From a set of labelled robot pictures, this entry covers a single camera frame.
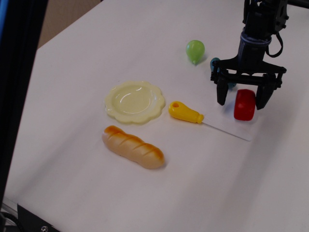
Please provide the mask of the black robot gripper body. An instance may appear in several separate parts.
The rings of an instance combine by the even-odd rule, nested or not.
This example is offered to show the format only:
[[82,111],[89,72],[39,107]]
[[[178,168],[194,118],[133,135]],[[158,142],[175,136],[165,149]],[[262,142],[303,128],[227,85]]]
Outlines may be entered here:
[[257,39],[242,32],[238,54],[231,59],[212,62],[211,81],[217,84],[219,78],[225,78],[228,83],[259,86],[265,76],[276,76],[276,89],[280,88],[286,69],[263,61],[264,55],[269,54],[271,41],[270,36]]

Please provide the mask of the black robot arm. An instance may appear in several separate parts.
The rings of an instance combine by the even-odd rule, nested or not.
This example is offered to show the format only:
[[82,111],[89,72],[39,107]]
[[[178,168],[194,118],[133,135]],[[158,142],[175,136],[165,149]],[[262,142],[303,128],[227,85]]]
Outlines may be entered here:
[[283,43],[280,31],[288,20],[285,0],[246,0],[245,24],[238,53],[234,58],[213,61],[211,80],[217,85],[217,102],[225,104],[230,83],[257,86],[255,105],[258,110],[268,103],[273,92],[282,85],[284,67],[265,62],[275,35]]

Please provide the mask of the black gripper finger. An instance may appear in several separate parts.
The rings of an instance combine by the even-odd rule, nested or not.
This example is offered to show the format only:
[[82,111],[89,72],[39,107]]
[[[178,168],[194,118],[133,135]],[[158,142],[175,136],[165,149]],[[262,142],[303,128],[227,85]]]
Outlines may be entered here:
[[220,105],[225,104],[228,89],[228,81],[225,78],[219,78],[217,82],[217,102]]
[[255,104],[257,110],[261,110],[266,106],[277,88],[276,83],[276,76],[265,76],[264,82],[258,86],[256,92]]

